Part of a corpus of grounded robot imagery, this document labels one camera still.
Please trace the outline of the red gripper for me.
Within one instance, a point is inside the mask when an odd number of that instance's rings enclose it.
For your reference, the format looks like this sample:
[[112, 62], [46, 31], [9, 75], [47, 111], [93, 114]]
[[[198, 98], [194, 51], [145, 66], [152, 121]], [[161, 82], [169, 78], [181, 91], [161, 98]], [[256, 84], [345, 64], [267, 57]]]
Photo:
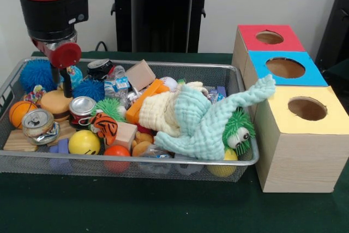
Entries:
[[71, 78], [67, 67], [75, 65], [81, 58], [81, 48], [75, 40], [62, 40], [56, 43], [46, 43], [32, 38], [34, 46], [50, 61], [53, 81], [59, 85], [63, 78], [63, 92], [66, 98], [72, 98]]

